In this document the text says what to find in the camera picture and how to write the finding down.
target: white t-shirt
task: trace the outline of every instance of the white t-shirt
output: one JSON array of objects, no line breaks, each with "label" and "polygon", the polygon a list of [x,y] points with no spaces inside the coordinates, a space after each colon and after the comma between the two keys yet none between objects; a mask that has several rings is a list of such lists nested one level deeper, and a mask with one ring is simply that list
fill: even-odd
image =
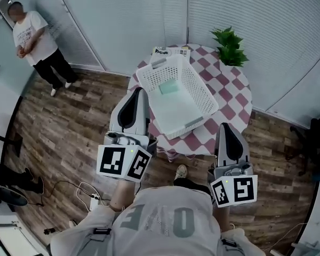
[{"label": "white t-shirt", "polygon": [[[109,207],[97,207],[78,226],[52,238],[52,255],[265,256],[244,230],[221,234],[211,198],[201,191],[170,186],[142,190],[113,223],[114,215]],[[95,241],[94,228],[111,228],[109,238]],[[237,247],[223,245],[221,237]]]},{"label": "white t-shirt", "polygon": [[[30,11],[22,23],[15,23],[13,28],[13,38],[15,46],[25,47],[31,37],[41,28],[47,26],[47,22],[36,11]],[[46,29],[44,34],[39,38],[36,46],[25,58],[31,66],[36,65],[40,60],[45,60],[57,50],[57,44]]]}]

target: green plant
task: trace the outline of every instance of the green plant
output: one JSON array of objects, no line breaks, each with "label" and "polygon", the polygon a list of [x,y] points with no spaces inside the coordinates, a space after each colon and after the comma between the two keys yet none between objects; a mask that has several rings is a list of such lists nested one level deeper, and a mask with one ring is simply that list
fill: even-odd
[{"label": "green plant", "polygon": [[219,59],[224,65],[241,67],[245,61],[248,61],[243,53],[244,50],[239,49],[239,43],[243,39],[235,35],[231,27],[225,30],[215,29],[211,33],[215,36],[213,39],[221,44],[217,49],[219,50]]}]

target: checkered tablecloth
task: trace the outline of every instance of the checkered tablecloth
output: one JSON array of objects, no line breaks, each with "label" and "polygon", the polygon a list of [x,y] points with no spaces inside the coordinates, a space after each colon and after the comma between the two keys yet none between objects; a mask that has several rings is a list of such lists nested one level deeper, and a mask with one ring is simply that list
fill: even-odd
[{"label": "checkered tablecloth", "polygon": [[[242,132],[248,125],[252,109],[248,80],[238,68],[225,66],[212,48],[196,44],[178,46],[188,46],[191,49],[190,63],[217,100],[219,110],[204,125],[172,140],[161,133],[156,118],[150,111],[148,131],[158,139],[158,152],[166,153],[170,162],[180,154],[188,158],[213,155],[219,125],[227,122]],[[151,55],[142,61],[138,68],[147,65],[150,57]],[[128,90],[133,91],[139,86],[136,74],[133,74]]]}]

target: green sponge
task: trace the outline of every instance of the green sponge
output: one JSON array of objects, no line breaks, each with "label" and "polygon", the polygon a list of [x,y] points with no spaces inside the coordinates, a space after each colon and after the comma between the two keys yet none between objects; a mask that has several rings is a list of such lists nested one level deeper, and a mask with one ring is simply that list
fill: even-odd
[{"label": "green sponge", "polygon": [[159,89],[162,95],[173,93],[179,90],[177,81],[175,79],[171,79],[167,82],[162,83],[159,85]]}]

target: black pants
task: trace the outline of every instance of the black pants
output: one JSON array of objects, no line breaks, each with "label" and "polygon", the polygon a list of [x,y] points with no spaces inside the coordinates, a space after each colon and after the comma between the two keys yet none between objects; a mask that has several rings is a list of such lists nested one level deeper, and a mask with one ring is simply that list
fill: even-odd
[{"label": "black pants", "polygon": [[23,190],[30,190],[38,193],[38,184],[33,183],[29,179],[27,173],[16,173],[3,164],[0,164],[0,185],[18,186]]},{"label": "black pants", "polygon": [[207,186],[195,184],[187,178],[177,178],[173,182],[173,186],[180,186],[191,190],[200,190],[211,196],[210,190]]},{"label": "black pants", "polygon": [[69,63],[64,59],[63,54],[57,49],[45,60],[41,60],[33,66],[44,80],[49,84],[52,84],[54,89],[61,88],[63,84],[55,73],[53,73],[51,66],[67,81],[67,83],[74,83],[78,79]]}]

